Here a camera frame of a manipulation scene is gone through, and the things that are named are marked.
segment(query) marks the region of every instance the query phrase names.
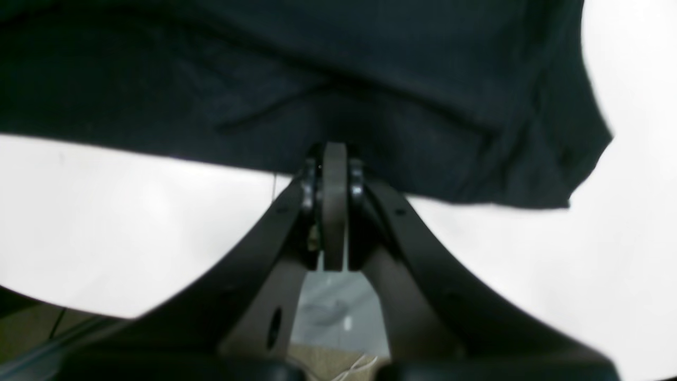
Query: black fabric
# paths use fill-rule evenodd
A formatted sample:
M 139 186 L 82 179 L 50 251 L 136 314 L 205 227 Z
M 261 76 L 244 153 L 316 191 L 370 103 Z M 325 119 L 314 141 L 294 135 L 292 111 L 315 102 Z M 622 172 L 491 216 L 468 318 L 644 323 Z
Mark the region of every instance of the black fabric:
M 582 1 L 5 0 L 0 133 L 293 173 L 359 146 L 395 188 L 566 207 L 611 137 Z

